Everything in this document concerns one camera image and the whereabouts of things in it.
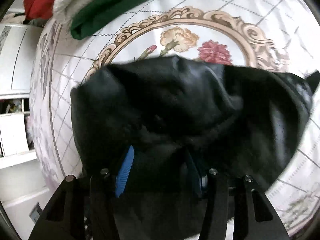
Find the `black leather jacket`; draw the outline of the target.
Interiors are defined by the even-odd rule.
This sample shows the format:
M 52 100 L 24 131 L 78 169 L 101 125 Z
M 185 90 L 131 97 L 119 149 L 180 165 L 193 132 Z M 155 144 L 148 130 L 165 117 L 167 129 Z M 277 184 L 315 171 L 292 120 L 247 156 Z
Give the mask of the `black leather jacket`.
M 73 88 L 84 175 L 117 177 L 133 150 L 123 192 L 99 193 L 117 238 L 200 233 L 208 203 L 200 180 L 212 168 L 268 189 L 297 150 L 318 85 L 319 72 L 302 78 L 171 56 L 105 65 Z

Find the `white wardrobe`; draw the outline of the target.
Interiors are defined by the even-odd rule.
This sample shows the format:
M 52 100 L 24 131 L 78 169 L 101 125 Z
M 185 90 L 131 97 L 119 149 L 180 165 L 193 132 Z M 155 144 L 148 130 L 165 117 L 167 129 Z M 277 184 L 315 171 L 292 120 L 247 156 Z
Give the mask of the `white wardrobe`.
M 30 78 L 40 27 L 24 24 L 23 0 L 1 11 L 1 226 L 28 239 L 49 197 L 40 171 L 30 116 Z

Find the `floral white bed sheet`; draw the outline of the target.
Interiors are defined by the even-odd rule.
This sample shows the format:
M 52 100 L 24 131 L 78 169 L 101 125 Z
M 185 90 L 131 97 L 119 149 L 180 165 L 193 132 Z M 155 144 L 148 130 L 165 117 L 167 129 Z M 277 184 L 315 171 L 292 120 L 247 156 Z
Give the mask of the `floral white bed sheet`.
M 181 58 L 306 78 L 319 72 L 319 26 L 304 0 L 148 0 L 82 40 L 51 18 L 31 75 L 33 140 L 53 194 L 85 178 L 74 142 L 71 91 L 101 67 Z M 319 219 L 319 85 L 295 154 L 264 190 L 289 239 Z

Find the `green folded garment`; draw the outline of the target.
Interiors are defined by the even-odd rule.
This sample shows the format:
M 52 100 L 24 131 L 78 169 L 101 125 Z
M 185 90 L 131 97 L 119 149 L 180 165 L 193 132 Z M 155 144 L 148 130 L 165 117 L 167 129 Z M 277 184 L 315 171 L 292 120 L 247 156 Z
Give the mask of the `green folded garment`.
M 71 22 L 72 38 L 82 40 L 113 21 L 122 13 L 148 0 L 93 0 Z

